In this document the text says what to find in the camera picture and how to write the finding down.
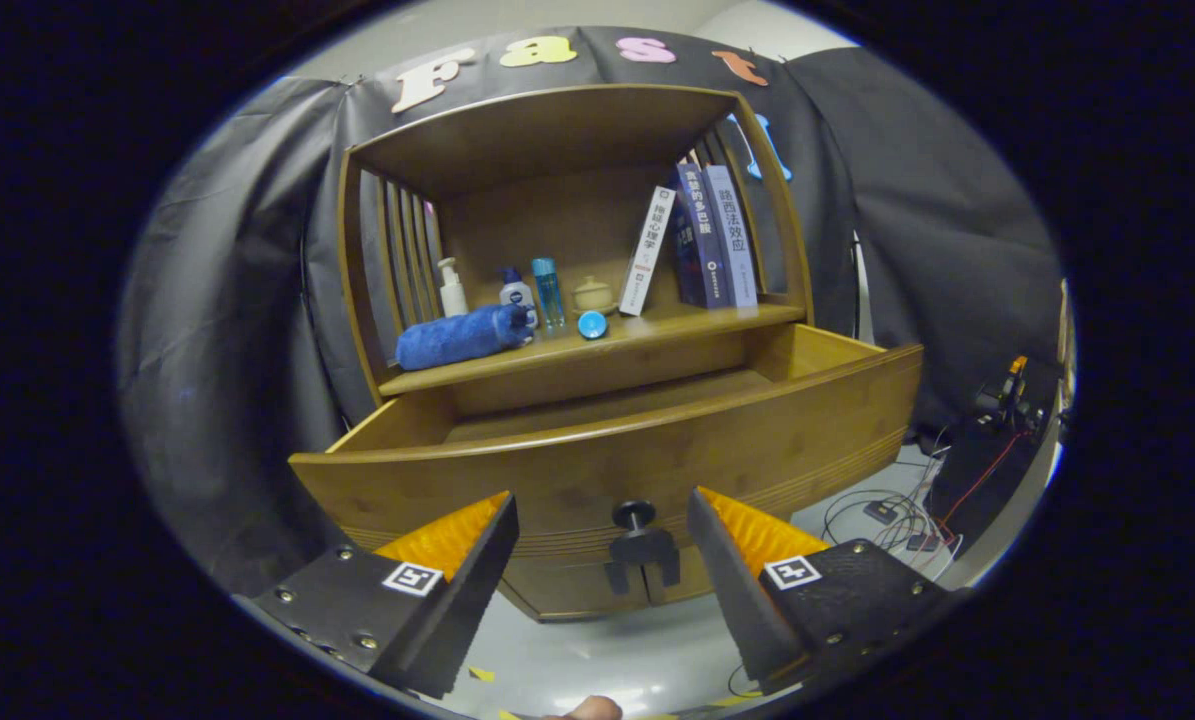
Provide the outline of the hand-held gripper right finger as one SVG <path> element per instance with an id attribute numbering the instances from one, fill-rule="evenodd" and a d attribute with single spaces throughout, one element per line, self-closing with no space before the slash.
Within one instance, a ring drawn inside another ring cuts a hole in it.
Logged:
<path id="1" fill-rule="evenodd" d="M 969 598 L 866 539 L 827 544 L 703 486 L 687 528 L 744 673 L 766 694 L 854 681 Z"/>

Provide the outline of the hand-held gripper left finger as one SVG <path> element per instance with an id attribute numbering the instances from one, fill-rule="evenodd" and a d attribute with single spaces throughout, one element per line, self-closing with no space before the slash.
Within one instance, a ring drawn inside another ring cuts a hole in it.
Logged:
<path id="1" fill-rule="evenodd" d="M 376 550 L 338 544 L 243 607 L 338 664 L 400 691 L 451 693 L 519 539 L 509 491 Z"/>

